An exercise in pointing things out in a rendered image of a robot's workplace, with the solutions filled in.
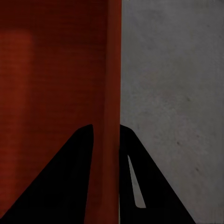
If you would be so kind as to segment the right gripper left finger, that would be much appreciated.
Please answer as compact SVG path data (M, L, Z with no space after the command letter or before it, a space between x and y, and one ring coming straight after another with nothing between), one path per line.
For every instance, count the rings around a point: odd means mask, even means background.
M0 224L84 224L93 125L77 129Z

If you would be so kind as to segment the storage box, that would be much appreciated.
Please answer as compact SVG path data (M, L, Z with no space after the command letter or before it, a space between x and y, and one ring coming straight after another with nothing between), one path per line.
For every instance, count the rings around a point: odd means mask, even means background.
M84 224L119 224L122 0L0 0L0 219L93 125Z

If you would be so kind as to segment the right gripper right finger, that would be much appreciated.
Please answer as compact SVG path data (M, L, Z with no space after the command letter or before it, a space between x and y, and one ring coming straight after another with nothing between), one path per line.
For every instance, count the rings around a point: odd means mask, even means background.
M146 208L135 205L130 157ZM120 125L120 224L196 224L135 132Z

